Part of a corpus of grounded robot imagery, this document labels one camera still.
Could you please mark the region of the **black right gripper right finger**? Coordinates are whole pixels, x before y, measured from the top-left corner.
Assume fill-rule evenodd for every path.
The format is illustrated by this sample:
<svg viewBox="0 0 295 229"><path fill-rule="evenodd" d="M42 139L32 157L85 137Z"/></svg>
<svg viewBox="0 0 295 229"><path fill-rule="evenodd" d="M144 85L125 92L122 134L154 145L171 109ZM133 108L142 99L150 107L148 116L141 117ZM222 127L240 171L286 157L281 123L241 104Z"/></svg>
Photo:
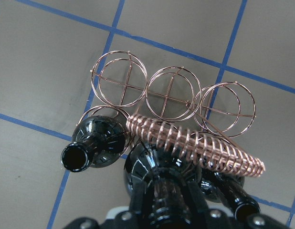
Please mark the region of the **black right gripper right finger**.
<svg viewBox="0 0 295 229"><path fill-rule="evenodd" d="M186 203L191 212L204 212L209 209L199 184L195 181L187 182Z"/></svg>

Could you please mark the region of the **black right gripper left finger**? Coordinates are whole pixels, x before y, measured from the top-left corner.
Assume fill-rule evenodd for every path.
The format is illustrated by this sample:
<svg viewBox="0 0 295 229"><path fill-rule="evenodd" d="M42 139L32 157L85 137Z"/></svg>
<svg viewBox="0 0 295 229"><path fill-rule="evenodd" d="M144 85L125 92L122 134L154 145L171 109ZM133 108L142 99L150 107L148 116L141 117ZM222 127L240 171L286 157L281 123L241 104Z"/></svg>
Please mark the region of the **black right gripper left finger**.
<svg viewBox="0 0 295 229"><path fill-rule="evenodd" d="M148 215L152 208L152 193L145 182L133 185L129 210L138 215Z"/></svg>

